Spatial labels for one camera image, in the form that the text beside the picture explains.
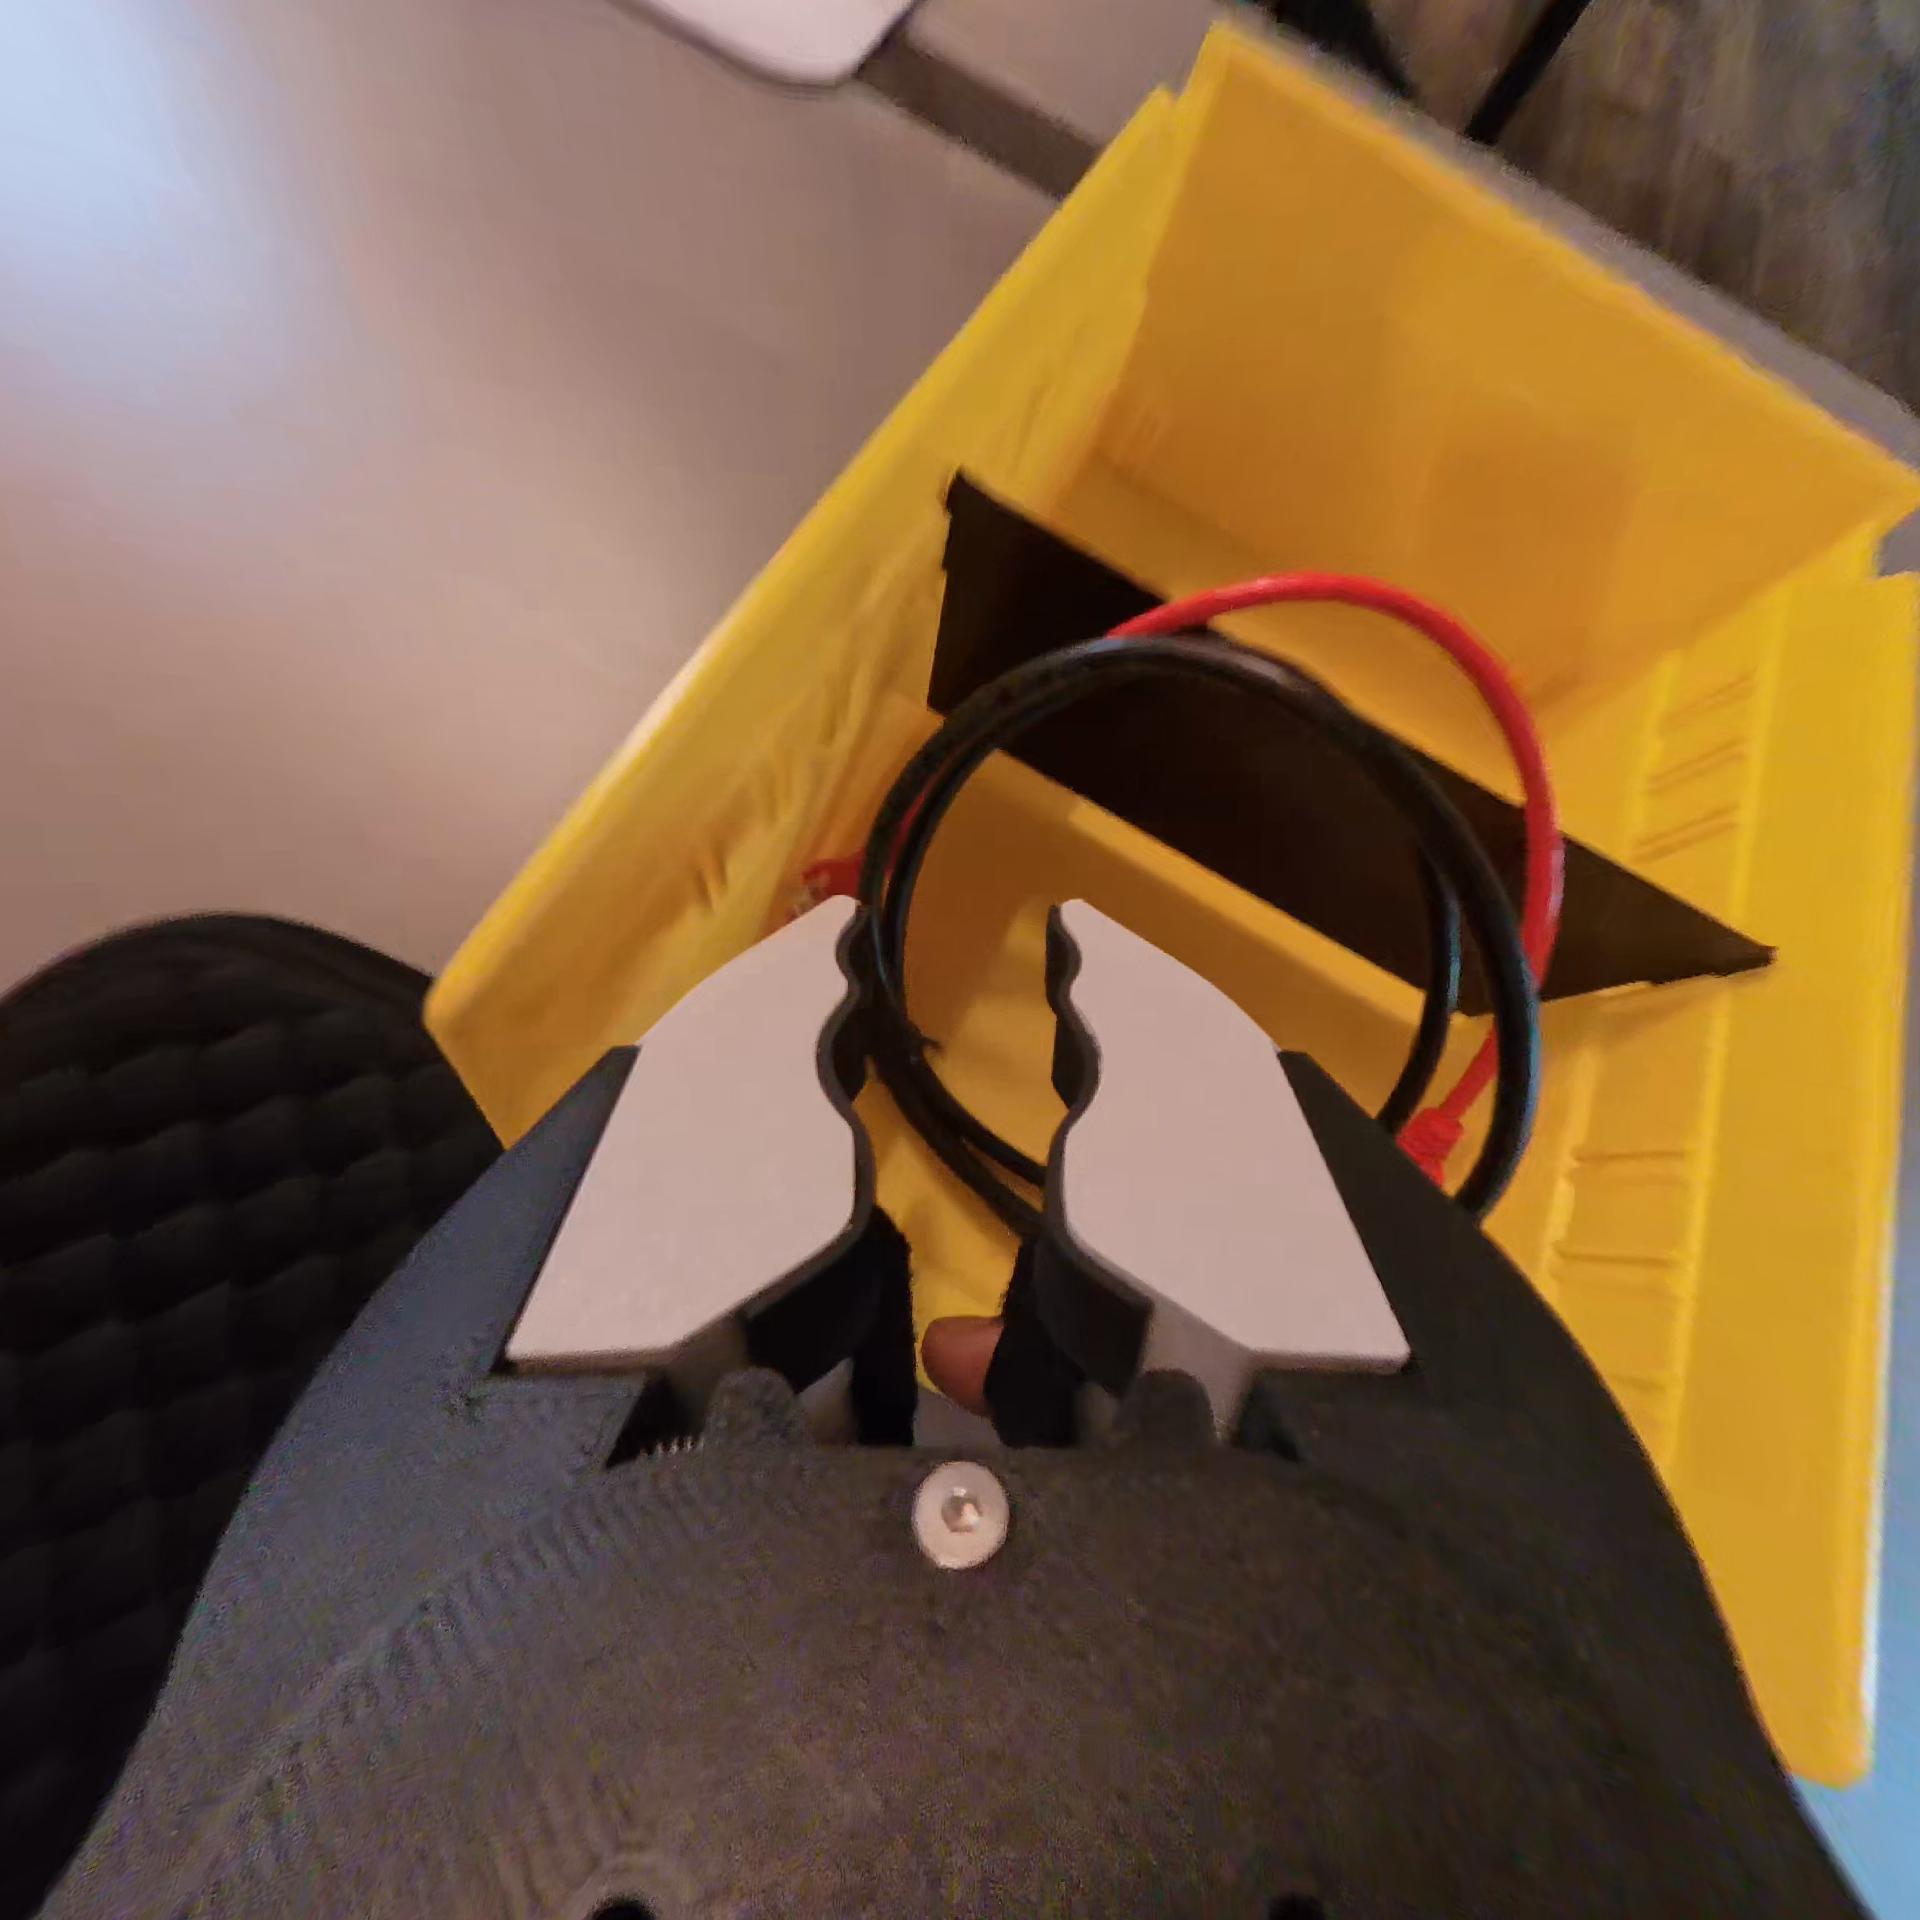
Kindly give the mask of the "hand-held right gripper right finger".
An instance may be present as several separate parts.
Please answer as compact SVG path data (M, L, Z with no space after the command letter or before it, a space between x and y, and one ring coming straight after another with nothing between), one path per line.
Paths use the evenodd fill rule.
M1046 994L1046 1333L1072 1367L1115 1402L1178 1370L1218 1433L1266 1370L1401 1370L1412 1341L1272 1034L1087 901L1048 914Z

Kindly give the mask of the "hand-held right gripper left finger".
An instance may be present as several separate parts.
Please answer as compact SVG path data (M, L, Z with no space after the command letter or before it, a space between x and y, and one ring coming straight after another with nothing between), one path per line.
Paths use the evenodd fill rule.
M842 1061L852 901L822 901L694 986L637 1041L503 1359L642 1370L707 1420L775 1370L808 1431L858 1438L878 1317L875 1148Z

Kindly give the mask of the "yellow plastic bin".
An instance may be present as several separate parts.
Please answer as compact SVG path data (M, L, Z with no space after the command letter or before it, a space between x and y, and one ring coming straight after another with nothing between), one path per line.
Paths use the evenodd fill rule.
M488 911L429 1027L496 1136L852 855L932 731L949 484L1153 598L1372 575L1491 639L1570 853L1759 947L1574 986L1492 1239L1670 1480L1786 1765L1870 1762L1918 473L1306 61L1215 30Z

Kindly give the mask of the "person's right hand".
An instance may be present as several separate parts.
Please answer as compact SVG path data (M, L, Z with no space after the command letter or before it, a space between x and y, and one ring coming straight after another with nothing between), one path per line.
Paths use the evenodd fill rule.
M950 1405L987 1417L987 1381L1003 1339L996 1317L940 1317L920 1339L920 1367L932 1389Z

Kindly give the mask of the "black bin divider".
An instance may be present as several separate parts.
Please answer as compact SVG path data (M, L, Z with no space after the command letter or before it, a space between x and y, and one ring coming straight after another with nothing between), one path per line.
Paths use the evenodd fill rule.
M949 714L1016 664L1151 612L1153 595L996 501L949 488L945 606L928 704ZM1310 721L1225 687L1143 681L1025 731L1013 753L1235 887L1408 986L1424 986L1424 903L1401 812ZM1563 838L1549 999L1742 977L1775 949Z

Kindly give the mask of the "white document stand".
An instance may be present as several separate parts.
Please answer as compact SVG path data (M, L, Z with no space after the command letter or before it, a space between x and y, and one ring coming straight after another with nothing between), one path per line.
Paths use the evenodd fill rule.
M916 14L916 2L625 2L685 44L775 85L832 88Z

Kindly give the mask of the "black desk frame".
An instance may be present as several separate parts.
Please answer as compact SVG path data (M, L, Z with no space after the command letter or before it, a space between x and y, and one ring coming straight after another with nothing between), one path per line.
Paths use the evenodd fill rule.
M1590 2L1583 0L1541 2L1513 58L1498 67L1498 76L1472 109L1466 127L1460 131L1466 139L1472 139L1477 147L1498 147L1504 135L1523 115L1525 102L1549 76L1550 61L1569 46L1570 32L1578 30L1586 9Z

